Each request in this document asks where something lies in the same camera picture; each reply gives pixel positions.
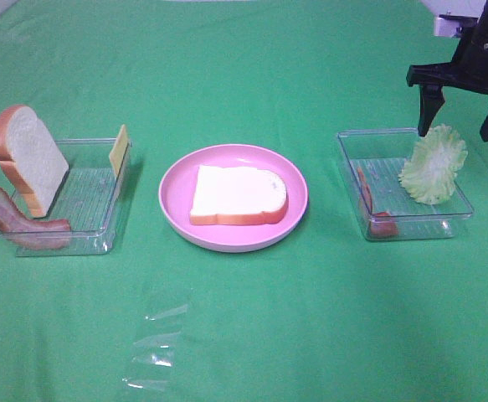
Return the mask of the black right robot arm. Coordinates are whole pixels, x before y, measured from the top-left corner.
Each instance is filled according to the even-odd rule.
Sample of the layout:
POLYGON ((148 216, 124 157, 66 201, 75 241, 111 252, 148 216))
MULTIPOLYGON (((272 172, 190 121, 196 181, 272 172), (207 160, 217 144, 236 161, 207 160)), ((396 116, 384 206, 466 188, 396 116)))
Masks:
MULTIPOLYGON (((488 1, 424 1, 423 5, 434 15, 435 36, 460 41, 450 61, 408 69, 407 84, 419 87, 422 137, 444 104, 445 86, 488 95, 488 1)), ((488 142, 488 115, 480 136, 488 142)))

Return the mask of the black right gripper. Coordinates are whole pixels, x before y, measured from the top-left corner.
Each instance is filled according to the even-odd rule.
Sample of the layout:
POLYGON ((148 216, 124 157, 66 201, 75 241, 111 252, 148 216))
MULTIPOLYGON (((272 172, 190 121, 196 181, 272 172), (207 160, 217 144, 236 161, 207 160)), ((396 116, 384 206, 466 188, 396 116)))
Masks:
MULTIPOLYGON (((427 135, 444 104, 441 86, 488 95, 488 20, 480 19, 460 40, 451 61, 410 66, 407 83, 409 86, 419 85, 420 137, 427 135)), ((480 137, 488 142, 488 114, 480 128, 480 137)))

